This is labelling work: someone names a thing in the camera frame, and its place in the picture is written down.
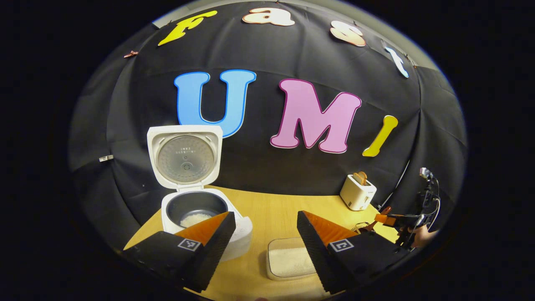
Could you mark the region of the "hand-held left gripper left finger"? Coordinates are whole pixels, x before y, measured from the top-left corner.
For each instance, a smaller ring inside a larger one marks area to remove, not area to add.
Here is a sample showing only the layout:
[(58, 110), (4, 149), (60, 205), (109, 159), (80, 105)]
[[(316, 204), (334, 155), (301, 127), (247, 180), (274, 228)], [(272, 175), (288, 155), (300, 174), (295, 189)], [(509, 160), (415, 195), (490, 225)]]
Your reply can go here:
[(175, 234), (158, 231), (122, 255), (166, 282), (200, 293), (208, 287), (235, 229), (234, 213), (225, 212)]

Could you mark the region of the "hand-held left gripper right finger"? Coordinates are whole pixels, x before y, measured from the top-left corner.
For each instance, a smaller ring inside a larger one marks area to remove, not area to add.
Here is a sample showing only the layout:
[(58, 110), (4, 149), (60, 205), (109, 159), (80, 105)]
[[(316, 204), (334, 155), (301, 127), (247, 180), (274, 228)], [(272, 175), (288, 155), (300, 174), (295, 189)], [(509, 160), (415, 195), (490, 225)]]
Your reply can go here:
[(358, 234), (306, 210), (297, 213), (297, 229), (324, 290), (333, 295), (375, 282), (410, 254), (376, 232)]

